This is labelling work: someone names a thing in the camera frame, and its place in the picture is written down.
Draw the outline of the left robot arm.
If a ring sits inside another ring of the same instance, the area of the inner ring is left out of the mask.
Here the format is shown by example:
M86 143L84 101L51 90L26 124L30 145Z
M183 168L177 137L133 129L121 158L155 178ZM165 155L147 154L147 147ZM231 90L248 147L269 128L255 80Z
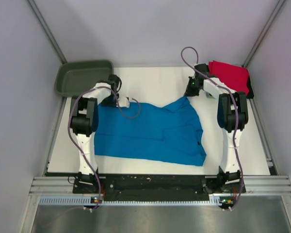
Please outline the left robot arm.
M71 98L68 136L79 151L77 181L92 193L100 188L94 150L94 135L99 122L98 106L101 103L118 106L121 86L121 79L111 74L107 80L98 81L91 89Z

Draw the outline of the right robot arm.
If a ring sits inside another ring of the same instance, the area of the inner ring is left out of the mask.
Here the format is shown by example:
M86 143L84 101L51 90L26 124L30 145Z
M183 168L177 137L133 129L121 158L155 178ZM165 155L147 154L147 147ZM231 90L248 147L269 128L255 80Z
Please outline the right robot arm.
M243 187L243 168L239 157L240 138L248 123L247 97L244 92L229 88L215 75L208 65L196 64L191 67L194 75L184 95L199 96L202 90L217 100L217 123L223 132L223 154L215 179L207 180L204 188L210 193L228 192L233 187Z

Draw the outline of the blue t shirt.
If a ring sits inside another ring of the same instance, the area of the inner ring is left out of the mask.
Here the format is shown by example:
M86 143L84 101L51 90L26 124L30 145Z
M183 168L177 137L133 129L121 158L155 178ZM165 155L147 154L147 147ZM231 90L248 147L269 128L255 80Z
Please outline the blue t shirt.
M186 97L164 107L135 102L122 110L99 106L98 113L96 155L191 166L202 166L206 159L199 116Z

